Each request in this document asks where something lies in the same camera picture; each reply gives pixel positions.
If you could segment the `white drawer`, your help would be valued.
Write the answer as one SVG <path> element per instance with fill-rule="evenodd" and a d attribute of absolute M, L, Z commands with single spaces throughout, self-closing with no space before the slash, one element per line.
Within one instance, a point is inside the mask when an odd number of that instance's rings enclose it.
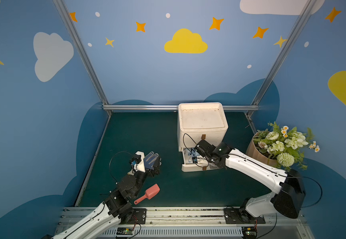
<path fill-rule="evenodd" d="M 184 163 L 182 164 L 183 172 L 197 172 L 216 170 L 219 167 L 209 163 L 202 157 L 194 148 L 182 148 L 182 155 Z"/>

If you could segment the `light blue umbrella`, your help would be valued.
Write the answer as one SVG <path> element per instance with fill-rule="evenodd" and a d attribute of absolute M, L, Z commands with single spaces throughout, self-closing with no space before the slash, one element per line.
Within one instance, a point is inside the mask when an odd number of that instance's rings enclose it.
<path fill-rule="evenodd" d="M 185 148 L 184 154 L 189 162 L 192 162 L 193 158 L 196 158 L 198 156 L 198 153 L 194 148 L 189 148 L 189 149 Z"/>

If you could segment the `white three-drawer cabinet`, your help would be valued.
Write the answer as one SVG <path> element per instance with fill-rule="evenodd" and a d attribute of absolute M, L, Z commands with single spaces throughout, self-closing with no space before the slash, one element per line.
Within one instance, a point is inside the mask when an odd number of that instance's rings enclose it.
<path fill-rule="evenodd" d="M 219 145 L 228 130 L 223 105 L 211 103 L 182 103 L 178 108 L 178 148 L 193 148 L 196 143 L 205 140 Z"/>

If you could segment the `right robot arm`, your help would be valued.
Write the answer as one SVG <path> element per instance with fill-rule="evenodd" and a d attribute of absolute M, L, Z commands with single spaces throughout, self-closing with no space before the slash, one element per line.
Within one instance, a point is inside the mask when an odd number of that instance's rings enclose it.
<path fill-rule="evenodd" d="M 244 201 L 238 209 L 238 215 L 244 220 L 271 213 L 280 213 L 290 219 L 298 218 L 306 196 L 298 171 L 292 169 L 286 172 L 270 167 L 223 142 L 214 146 L 202 139 L 195 146 L 195 150 L 209 163 L 219 168 L 228 167 L 242 172 L 271 190 L 266 195 Z"/>

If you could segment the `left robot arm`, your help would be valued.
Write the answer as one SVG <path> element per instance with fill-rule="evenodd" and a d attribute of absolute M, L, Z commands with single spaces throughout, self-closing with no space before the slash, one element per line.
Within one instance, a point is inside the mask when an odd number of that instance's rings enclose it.
<path fill-rule="evenodd" d="M 54 236 L 45 235 L 45 239 L 95 239 L 107 229 L 131 220 L 134 209 L 130 202 L 136 199 L 147 177 L 160 174 L 161 157 L 150 152 L 135 153 L 130 164 L 132 169 L 117 183 L 109 196 L 99 204 L 90 214 L 79 222 Z"/>

